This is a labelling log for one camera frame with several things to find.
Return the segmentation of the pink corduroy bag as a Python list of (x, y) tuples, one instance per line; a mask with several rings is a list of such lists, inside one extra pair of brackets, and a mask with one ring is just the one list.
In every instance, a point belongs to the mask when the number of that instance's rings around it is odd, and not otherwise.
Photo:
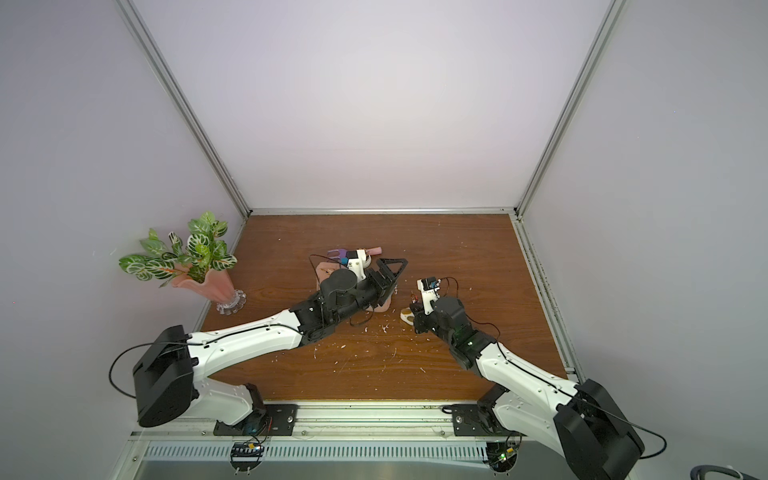
[[(324, 280), (328, 279), (333, 272), (339, 269), (343, 269), (343, 266), (338, 263), (330, 261), (321, 261), (318, 263), (314, 267), (315, 273), (317, 275), (317, 285), (320, 285)], [(388, 297), (383, 305), (372, 305), (367, 308), (367, 311), (374, 313), (387, 312), (391, 309), (391, 303), (392, 297)]]

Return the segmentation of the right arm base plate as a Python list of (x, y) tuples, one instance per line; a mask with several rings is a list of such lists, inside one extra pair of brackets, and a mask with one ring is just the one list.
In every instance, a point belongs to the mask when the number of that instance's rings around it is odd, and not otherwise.
[(443, 406), (441, 411), (451, 417), (453, 433), (457, 437), (518, 435), (517, 431), (503, 427), (489, 409), (478, 404), (451, 404)]

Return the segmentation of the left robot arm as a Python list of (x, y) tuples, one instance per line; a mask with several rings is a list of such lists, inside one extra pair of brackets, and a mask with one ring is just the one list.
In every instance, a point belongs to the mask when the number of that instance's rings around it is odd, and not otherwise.
[(262, 320), (207, 332), (187, 333), (180, 325), (165, 329), (132, 370), (139, 425), (158, 427), (180, 417), (227, 426), (260, 422), (263, 408), (256, 388), (218, 382), (213, 375), (330, 336), (354, 315), (384, 305), (407, 264), (385, 258), (361, 275), (336, 270), (306, 301)]

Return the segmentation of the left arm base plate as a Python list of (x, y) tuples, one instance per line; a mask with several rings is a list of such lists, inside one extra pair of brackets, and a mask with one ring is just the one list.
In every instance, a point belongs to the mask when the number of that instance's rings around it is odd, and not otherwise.
[(288, 437), (293, 434), (299, 406), (290, 403), (266, 404), (234, 426), (217, 421), (214, 436)]

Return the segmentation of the brown white plush keychain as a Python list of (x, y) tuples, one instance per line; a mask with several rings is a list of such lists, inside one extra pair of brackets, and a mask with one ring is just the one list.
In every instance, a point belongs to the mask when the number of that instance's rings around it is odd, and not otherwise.
[(415, 315), (409, 308), (404, 308), (400, 311), (400, 319), (406, 324), (413, 326)]

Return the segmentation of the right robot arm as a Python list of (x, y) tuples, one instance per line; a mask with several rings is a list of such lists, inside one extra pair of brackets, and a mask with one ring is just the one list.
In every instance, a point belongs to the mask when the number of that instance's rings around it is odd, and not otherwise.
[(601, 384), (525, 361), (477, 329), (455, 297), (414, 301), (410, 310), (417, 333), (435, 334), (461, 368), (493, 383), (478, 403), (492, 426), (560, 454), (579, 479), (624, 479), (643, 456), (635, 427)]

